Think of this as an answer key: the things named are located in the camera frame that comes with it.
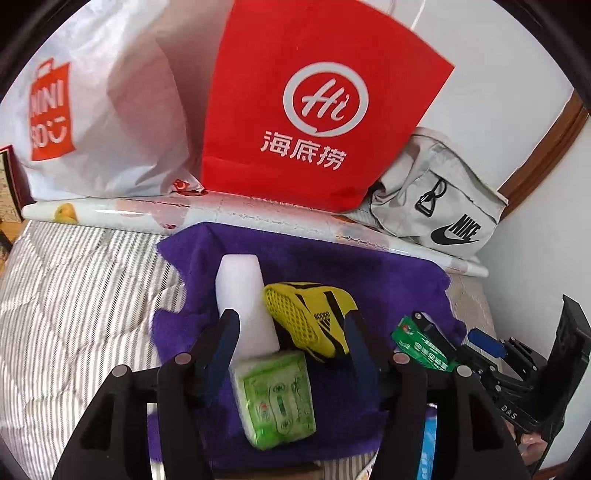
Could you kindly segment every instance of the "black stripe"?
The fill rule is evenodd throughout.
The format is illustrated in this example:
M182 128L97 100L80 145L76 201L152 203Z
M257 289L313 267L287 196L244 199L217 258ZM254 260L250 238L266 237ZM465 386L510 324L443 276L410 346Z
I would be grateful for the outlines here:
M327 356L322 355L322 353L315 352L310 348L306 348L306 352L308 352L311 357L313 357L315 360L318 360L319 362L326 363L328 360L330 360Z
M336 321L339 322L341 328L345 328L345 316L339 307L339 302L336 301L335 294L331 291L325 291L324 296L329 303L330 309L333 311L333 315L336 317Z
M324 287L322 283L307 283L306 285L296 285L289 282L283 282L284 285L289 285L290 287L294 287L297 290L307 290L308 288L316 288L316 287Z
M302 297L299 293L295 294L296 297L298 297L298 299L300 299L300 302L303 303L304 307L306 307L306 310L308 310L308 312L310 311L310 309L308 308L308 305L306 305L306 302L304 302L304 297Z
M320 329L324 332L324 334L326 335L328 340L330 340L330 343L332 343L333 346L335 347L336 354L337 355L344 355L345 349L340 344L340 342L335 337L332 336L332 334L330 333L330 330L328 328L326 328L323 323L318 322L318 325L320 325Z

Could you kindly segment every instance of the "wooden door frame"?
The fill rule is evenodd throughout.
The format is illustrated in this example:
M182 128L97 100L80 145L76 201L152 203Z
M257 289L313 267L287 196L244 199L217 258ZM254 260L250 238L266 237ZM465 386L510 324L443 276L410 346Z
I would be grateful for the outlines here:
M525 163L501 186L499 192L509 200L501 220L515 210L554 170L579 136L589 113L577 92Z

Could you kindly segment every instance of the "white foam block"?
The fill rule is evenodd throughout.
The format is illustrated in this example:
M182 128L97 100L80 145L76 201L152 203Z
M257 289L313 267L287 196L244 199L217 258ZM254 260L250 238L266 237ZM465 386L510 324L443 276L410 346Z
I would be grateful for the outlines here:
M224 255L216 276L217 309L240 315L240 337L230 364L279 351L273 318L262 297L264 288L256 255Z

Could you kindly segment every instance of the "white string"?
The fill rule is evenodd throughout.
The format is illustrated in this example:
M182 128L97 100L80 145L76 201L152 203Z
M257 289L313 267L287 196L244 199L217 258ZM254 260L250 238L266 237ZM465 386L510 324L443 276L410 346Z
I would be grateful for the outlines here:
M423 3L421 4L421 8L418 9L418 13L417 16L414 19L413 24L410 26L410 31L414 31L414 27L417 26L418 23L418 19L421 17L421 14L423 13L423 10L425 10L425 4L427 3L427 0L423 0Z
M394 9L396 8L396 0L390 0L390 6L388 7L388 15L391 17L394 15Z
M418 9L417 16L413 20L413 24L410 26L410 31L414 31L414 28L417 26L418 19L421 17L423 10L425 10L425 4L427 0L423 0L421 3L420 8ZM390 6L388 7L388 15L390 17L394 16L394 10L396 10L396 0L390 0Z

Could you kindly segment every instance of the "screw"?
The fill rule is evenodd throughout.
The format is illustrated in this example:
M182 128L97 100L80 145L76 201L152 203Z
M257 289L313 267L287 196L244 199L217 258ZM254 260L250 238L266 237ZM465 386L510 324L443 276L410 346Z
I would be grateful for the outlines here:
M406 365L410 362L410 357L406 353L398 352L394 354L394 361L398 365Z
M191 354L184 352L174 357L174 362L177 365L187 365L191 361Z
M472 370L467 365L460 365L456 368L456 372L460 377L468 378L472 376Z
M126 365L117 365L111 373L114 377L123 377L127 373L127 366Z

